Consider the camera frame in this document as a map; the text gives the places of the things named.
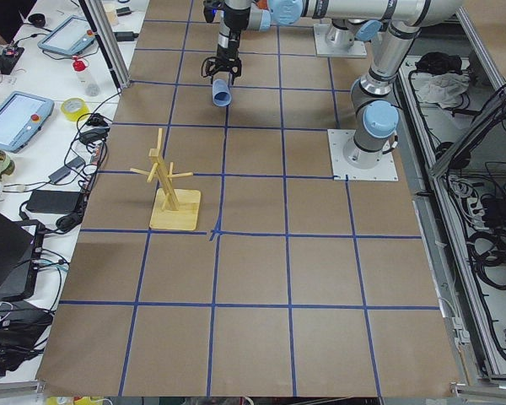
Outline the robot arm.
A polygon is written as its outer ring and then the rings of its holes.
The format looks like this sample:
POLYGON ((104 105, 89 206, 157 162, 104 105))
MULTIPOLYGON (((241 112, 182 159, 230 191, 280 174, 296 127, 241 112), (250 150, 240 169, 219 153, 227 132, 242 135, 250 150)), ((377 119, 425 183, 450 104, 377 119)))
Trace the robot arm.
POLYGON ((387 97, 419 32, 417 26, 390 21, 381 41, 374 47, 369 70, 353 84, 351 100, 357 129, 343 147, 350 165, 365 170, 375 167, 383 156, 385 144, 395 134, 400 115, 387 97))
POLYGON ((390 92, 390 84, 420 29, 442 23, 462 4, 451 0, 269 1, 266 8, 258 8, 256 1, 205 1, 204 17, 208 23, 213 22, 218 10, 223 17, 216 55, 205 59, 202 76, 213 78, 218 73, 228 73, 235 79, 241 75, 239 47, 244 30, 266 30, 271 23, 291 25, 301 18, 387 21, 380 49, 369 71, 359 79, 366 93, 384 96, 390 92))

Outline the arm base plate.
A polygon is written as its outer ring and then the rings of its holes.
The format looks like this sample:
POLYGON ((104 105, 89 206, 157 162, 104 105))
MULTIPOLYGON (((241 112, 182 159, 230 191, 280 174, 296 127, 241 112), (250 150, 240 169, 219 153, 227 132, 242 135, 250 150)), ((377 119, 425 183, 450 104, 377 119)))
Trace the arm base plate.
POLYGON ((315 52, 318 57, 365 58, 366 47, 341 21, 314 25, 315 52))
POLYGON ((329 129, 332 176, 337 181, 398 181, 396 165, 386 141, 377 152, 364 152, 354 142, 352 129, 329 129))

